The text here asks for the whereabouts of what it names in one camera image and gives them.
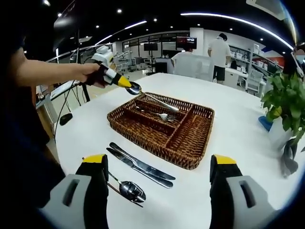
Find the butter knife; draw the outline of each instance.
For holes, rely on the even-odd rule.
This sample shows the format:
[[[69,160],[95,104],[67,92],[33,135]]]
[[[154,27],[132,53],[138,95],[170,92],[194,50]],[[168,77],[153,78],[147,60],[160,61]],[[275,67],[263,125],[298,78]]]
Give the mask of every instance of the butter knife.
[[[157,184],[165,187],[165,188],[172,188],[173,187],[173,183],[171,181],[156,177],[152,174],[149,174],[147,172],[145,172],[144,170],[142,170],[141,168],[137,167],[132,160],[130,160],[128,157],[126,157],[125,155],[123,155],[121,152],[112,149],[112,148],[106,148],[112,155],[114,155],[116,158],[118,158],[119,160],[121,160],[122,162],[124,162],[125,164],[127,164],[128,166],[130,166],[133,170],[141,173],[142,175],[146,176],[147,178],[149,178],[150,180],[156,182]]]
[[[149,174],[152,174],[156,177],[159,177],[159,178],[162,178],[162,179],[165,179],[165,180],[176,180],[175,177],[167,174],[167,173],[164,173],[154,167],[151,167],[150,165],[140,161],[139,159],[131,156],[129,153],[127,153],[125,150],[123,150],[122,148],[120,148],[117,144],[115,144],[114,142],[111,142],[109,144],[109,146],[117,151],[119,151],[120,153],[122,153],[123,155],[125,155],[128,159],[130,159],[135,166],[141,168],[142,170],[144,170],[146,173],[149,173]]]

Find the ceiling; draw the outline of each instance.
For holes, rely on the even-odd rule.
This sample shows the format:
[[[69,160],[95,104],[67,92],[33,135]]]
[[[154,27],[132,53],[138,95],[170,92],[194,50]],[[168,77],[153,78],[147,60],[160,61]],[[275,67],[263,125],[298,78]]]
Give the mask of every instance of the ceiling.
[[[43,0],[22,1],[18,13],[23,15],[23,26],[26,29],[25,49],[28,58],[47,60],[55,53],[52,50],[54,42],[53,24],[61,13],[70,4],[71,0],[48,0],[50,6],[42,4]],[[110,37],[105,42],[114,42],[118,39],[126,40],[132,37],[149,33],[189,30],[190,27],[200,27],[208,30],[230,32],[264,44],[279,53],[289,51],[280,41],[271,35],[250,25],[233,20],[206,17],[206,16],[181,16],[183,12],[208,12],[229,15],[259,24],[282,37],[291,45],[294,44],[292,34],[288,26],[268,13],[246,4],[246,0],[214,0],[214,1],[108,1],[103,0],[77,0],[83,2],[84,10],[88,9],[86,19],[82,19],[80,37],[92,36],[93,38],[83,46],[94,45],[101,39],[123,30],[125,27],[140,21],[147,23],[123,30]],[[299,41],[305,40],[305,26],[300,23],[304,20],[299,9],[305,9],[303,1],[291,3],[284,1],[285,6],[295,20],[299,31]],[[75,48],[73,40],[69,38],[61,43],[60,53]]]

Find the black shorts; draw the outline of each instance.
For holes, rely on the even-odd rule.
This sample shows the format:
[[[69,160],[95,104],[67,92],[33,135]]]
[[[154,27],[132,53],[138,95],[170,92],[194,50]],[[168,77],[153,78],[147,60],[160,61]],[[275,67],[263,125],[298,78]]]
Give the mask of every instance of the black shorts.
[[[214,66],[213,79],[216,78],[218,81],[224,81],[224,72],[225,68]]]

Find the blue object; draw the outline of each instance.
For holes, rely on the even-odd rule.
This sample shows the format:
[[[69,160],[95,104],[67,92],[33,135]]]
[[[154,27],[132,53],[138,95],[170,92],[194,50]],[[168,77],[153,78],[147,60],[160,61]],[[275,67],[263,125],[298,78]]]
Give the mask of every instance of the blue object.
[[[259,117],[258,120],[263,125],[263,127],[269,132],[273,122],[269,122],[265,116]]]

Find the plant pot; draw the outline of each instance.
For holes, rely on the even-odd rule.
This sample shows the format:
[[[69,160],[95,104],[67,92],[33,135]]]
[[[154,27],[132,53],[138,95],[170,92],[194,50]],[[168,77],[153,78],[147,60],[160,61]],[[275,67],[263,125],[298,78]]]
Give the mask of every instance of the plant pot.
[[[286,142],[293,136],[291,129],[285,131],[282,124],[281,117],[273,121],[272,127],[269,131],[269,139],[273,147],[277,150],[283,149]]]

